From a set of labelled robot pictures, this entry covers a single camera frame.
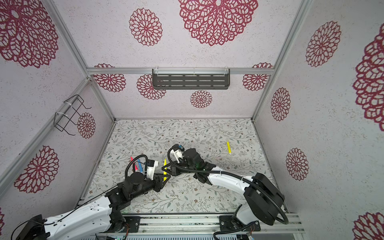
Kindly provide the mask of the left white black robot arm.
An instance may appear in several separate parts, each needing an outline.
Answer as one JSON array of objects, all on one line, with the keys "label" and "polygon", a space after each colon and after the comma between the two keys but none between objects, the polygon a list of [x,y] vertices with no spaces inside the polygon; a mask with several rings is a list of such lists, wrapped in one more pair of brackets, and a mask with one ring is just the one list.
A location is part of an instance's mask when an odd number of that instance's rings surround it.
[{"label": "left white black robot arm", "polygon": [[117,232],[126,225],[121,211],[134,198],[153,190],[159,192],[170,179],[169,175],[154,174],[148,179],[136,172],[106,193],[95,197],[80,207],[44,219],[37,215],[21,224],[18,240],[77,240],[88,235]]}]

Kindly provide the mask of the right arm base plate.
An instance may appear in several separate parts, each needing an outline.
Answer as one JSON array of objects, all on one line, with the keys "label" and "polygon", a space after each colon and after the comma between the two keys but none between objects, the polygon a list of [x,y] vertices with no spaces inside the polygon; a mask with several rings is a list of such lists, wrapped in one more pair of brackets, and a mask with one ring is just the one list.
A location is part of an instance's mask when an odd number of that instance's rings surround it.
[{"label": "right arm base plate", "polygon": [[[221,215],[219,216],[219,225],[220,231],[229,232],[239,230],[244,227],[245,224],[241,223],[239,220],[236,220],[235,217],[229,215]],[[246,229],[243,229],[243,232],[260,232],[261,226],[259,221],[256,221],[251,226],[248,226]]]}]

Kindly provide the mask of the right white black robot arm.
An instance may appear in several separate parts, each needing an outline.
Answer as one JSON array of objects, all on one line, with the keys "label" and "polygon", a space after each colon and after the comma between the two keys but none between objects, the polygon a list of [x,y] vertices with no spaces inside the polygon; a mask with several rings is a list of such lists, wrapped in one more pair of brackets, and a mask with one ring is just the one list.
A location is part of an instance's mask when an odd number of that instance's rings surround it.
[{"label": "right white black robot arm", "polygon": [[285,196],[263,174],[243,176],[225,171],[206,162],[196,149],[185,150],[181,145],[172,146],[167,153],[168,165],[162,167],[171,176],[193,174],[202,184],[218,186],[243,195],[246,203],[233,215],[236,224],[247,225],[260,221],[272,226],[275,222],[287,225],[289,219],[282,209]]}]

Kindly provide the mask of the yellow highlighter pen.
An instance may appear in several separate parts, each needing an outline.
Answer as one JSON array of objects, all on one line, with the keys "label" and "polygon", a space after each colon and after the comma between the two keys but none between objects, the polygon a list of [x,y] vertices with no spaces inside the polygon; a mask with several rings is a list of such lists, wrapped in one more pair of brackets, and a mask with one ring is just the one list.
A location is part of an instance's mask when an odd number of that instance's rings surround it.
[{"label": "yellow highlighter pen", "polygon": [[227,147],[228,147],[229,154],[232,154],[231,145],[229,141],[227,141]]},{"label": "yellow highlighter pen", "polygon": [[163,168],[162,168],[163,169],[163,175],[164,175],[163,182],[165,182],[167,180],[167,177],[166,177],[167,172],[165,171],[167,169],[166,165],[167,165],[167,159],[164,160],[164,165],[163,165]]}]

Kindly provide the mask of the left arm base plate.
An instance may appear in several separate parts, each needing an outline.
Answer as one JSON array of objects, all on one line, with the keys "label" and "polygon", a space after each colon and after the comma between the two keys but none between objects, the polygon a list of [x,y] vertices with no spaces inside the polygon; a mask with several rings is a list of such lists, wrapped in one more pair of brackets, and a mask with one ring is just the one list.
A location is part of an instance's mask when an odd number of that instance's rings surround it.
[{"label": "left arm base plate", "polygon": [[139,216],[124,216],[125,222],[119,229],[118,233],[138,233],[141,217]]}]

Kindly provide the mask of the pink highlighter pen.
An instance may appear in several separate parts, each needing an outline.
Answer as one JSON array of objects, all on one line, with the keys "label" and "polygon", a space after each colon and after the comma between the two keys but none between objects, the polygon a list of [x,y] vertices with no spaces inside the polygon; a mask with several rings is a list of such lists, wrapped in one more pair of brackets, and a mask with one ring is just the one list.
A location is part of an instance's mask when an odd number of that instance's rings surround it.
[{"label": "pink highlighter pen", "polygon": [[135,162],[135,163],[133,164],[133,168],[134,168],[134,171],[135,171],[135,172],[139,171],[138,163],[137,163],[137,162]]}]

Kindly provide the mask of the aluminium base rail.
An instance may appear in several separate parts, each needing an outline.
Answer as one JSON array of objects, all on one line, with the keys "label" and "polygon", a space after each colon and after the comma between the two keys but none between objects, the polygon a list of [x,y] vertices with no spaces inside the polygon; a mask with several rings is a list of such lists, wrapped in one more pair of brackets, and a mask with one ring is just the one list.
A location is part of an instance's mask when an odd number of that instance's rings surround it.
[{"label": "aluminium base rail", "polygon": [[[129,236],[145,235],[212,235],[220,231],[219,216],[221,214],[124,214],[123,216],[141,217],[138,233],[129,233]],[[259,220],[261,231],[253,234],[304,234],[306,231],[297,214],[287,214],[289,223],[284,225],[275,222],[269,226]]]}]

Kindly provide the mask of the dark metal wall shelf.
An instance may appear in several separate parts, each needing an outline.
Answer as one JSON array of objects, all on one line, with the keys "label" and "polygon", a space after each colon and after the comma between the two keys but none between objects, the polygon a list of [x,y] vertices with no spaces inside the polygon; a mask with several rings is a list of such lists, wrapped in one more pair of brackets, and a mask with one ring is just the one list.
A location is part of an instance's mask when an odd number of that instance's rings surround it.
[{"label": "dark metal wall shelf", "polygon": [[207,71],[190,73],[183,71],[152,70],[152,85],[156,90],[227,90],[230,86],[231,72],[224,69],[215,73]]}]

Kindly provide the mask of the blue highlighter pen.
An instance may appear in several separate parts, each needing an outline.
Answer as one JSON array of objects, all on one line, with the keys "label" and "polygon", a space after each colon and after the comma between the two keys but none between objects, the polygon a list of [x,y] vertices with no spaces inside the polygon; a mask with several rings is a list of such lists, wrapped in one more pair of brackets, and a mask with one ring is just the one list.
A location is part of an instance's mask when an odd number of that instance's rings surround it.
[{"label": "blue highlighter pen", "polygon": [[137,160],[137,169],[140,173],[144,172],[142,162],[140,162],[139,160]]}]

